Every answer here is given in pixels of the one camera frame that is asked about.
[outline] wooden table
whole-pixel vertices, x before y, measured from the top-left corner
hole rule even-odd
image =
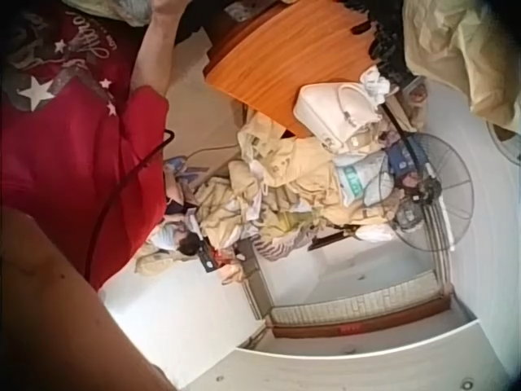
[[[358,81],[374,63],[368,55],[373,34],[351,33],[364,21],[336,0],[280,2],[241,24],[222,13],[207,27],[213,48],[206,82],[306,137],[309,131],[293,116],[300,88]]]

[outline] skin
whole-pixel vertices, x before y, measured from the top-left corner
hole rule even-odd
[[[165,95],[174,39],[189,0],[152,0],[132,87]],[[1,211],[2,363],[15,389],[172,391],[118,328],[92,287],[37,223]]]

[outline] white handbag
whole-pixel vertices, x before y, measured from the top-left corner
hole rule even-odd
[[[357,153],[372,143],[374,135],[368,125],[382,120],[359,83],[304,86],[293,113],[334,154]]]

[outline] beige curtain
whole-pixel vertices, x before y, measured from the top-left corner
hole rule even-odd
[[[405,0],[409,69],[461,91],[471,111],[519,133],[519,55],[475,0]]]

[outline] white star print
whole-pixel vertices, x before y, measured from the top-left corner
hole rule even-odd
[[[108,116],[115,116],[116,115],[116,108],[112,104],[112,102],[109,102],[107,105],[108,108]]]
[[[65,49],[66,46],[67,45],[63,39],[55,42],[55,53],[63,53],[63,49]]]
[[[110,85],[112,84],[112,81],[108,80],[108,79],[103,79],[101,80],[101,82],[99,83],[101,85],[101,87],[103,87],[105,90],[108,90],[108,87],[110,87]]]
[[[55,97],[48,91],[51,84],[52,80],[40,84],[38,80],[36,80],[36,77],[31,76],[31,87],[27,90],[18,90],[18,94],[31,99],[31,111],[33,112],[42,100],[53,99]]]

